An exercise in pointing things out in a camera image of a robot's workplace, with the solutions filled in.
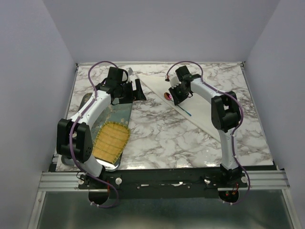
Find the cream cloth napkin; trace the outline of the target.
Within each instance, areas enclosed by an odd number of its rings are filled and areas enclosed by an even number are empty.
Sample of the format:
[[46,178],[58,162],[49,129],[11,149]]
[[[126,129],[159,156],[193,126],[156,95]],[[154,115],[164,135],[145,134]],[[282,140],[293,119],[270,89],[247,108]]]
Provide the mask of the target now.
[[165,92],[169,92],[170,84],[164,80],[163,77],[147,76],[139,74],[138,78],[146,85],[153,93],[160,97],[166,104],[174,108],[183,117],[189,120],[192,124],[205,131],[216,141],[220,141],[218,130],[213,126],[211,121],[211,105],[194,94],[193,97],[187,98],[178,106],[175,106],[173,101],[166,100]]

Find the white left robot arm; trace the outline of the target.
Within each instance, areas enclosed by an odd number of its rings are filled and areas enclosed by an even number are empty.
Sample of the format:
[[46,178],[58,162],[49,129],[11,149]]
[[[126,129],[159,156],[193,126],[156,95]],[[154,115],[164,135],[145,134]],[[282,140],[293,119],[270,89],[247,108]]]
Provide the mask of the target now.
[[110,67],[107,77],[93,86],[91,97],[75,115],[57,124],[56,152],[90,174],[89,183],[94,188],[102,188],[106,177],[105,167],[93,155],[98,143],[92,140],[91,129],[114,100],[118,104],[146,100],[140,80],[130,81],[128,72],[116,66]]

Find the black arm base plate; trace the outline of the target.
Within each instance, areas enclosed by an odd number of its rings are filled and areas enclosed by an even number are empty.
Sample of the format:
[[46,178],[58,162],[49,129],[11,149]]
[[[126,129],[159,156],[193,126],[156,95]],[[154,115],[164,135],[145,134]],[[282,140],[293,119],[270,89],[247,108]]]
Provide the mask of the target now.
[[104,172],[100,181],[82,175],[79,189],[105,190],[110,198],[218,198],[219,190],[246,188],[244,174],[226,173],[220,167],[116,170]]

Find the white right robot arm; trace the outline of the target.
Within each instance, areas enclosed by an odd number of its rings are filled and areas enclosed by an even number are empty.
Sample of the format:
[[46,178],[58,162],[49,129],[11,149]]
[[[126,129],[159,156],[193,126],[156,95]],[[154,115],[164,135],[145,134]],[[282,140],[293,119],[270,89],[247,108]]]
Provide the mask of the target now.
[[217,129],[222,149],[220,183],[230,187],[236,182],[236,171],[240,165],[236,158],[235,132],[244,119],[241,104],[233,91],[220,91],[203,80],[203,74],[191,74],[186,66],[179,67],[176,76],[166,76],[165,81],[171,84],[170,95],[175,105],[197,94],[211,105],[211,121]]

